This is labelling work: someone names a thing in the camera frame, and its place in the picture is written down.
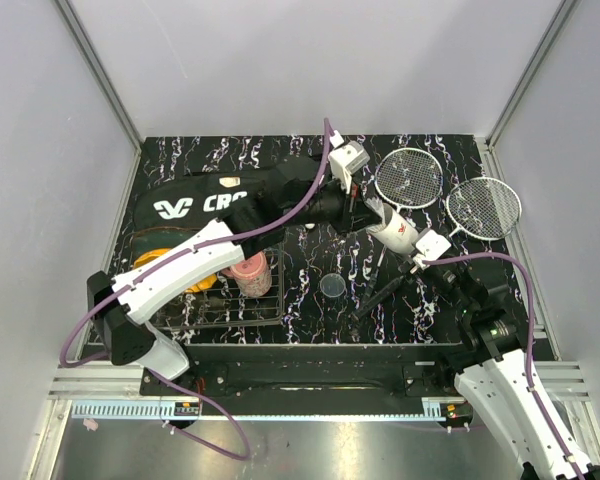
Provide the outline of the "white shuttlecock tube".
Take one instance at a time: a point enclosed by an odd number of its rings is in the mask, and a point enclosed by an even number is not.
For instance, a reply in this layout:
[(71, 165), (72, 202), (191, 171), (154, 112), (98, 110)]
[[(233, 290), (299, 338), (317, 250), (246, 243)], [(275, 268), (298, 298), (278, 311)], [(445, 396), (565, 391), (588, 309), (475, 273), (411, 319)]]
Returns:
[(366, 231), (393, 253), (410, 255), (415, 250), (418, 230), (387, 203), (382, 204), (380, 213), (382, 221)]

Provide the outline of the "black racket bag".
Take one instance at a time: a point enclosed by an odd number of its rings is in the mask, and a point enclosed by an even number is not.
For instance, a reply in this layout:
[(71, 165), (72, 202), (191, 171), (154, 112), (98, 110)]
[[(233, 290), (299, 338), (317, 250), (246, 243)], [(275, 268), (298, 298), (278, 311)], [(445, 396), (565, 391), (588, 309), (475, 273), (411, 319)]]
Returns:
[(234, 224), (240, 216), (264, 226), (282, 216), (268, 190), (270, 168), (240, 172), (200, 172), (152, 187), (139, 196), (132, 211), (138, 230), (200, 230), (213, 220)]

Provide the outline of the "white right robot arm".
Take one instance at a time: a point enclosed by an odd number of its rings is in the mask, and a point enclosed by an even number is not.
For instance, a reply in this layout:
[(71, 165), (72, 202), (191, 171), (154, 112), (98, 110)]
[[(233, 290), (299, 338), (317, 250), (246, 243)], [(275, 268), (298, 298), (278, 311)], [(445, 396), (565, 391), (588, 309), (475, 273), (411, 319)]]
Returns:
[(433, 287), (457, 313), (462, 349), (442, 356), (434, 384), (462, 396), (522, 479), (600, 479), (541, 383), (528, 323), (511, 311), (505, 286), (489, 288), (473, 267), (442, 259), (400, 270)]

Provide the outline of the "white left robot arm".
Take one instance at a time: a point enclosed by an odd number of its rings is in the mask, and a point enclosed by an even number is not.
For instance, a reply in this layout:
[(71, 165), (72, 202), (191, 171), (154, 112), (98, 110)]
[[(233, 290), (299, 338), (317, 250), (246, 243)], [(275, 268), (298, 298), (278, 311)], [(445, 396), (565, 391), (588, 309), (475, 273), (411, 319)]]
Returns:
[(188, 394), (196, 372), (182, 346), (151, 326), (151, 318), (191, 286), (278, 244), (289, 226), (329, 223), (347, 234), (380, 224), (355, 180), (369, 156), (347, 159), (350, 151), (342, 147), (320, 162), (295, 157), (263, 169), (252, 190), (167, 252), (114, 277), (92, 274), (84, 319), (104, 344), (101, 357), (114, 365), (138, 363), (161, 375), (173, 395)]

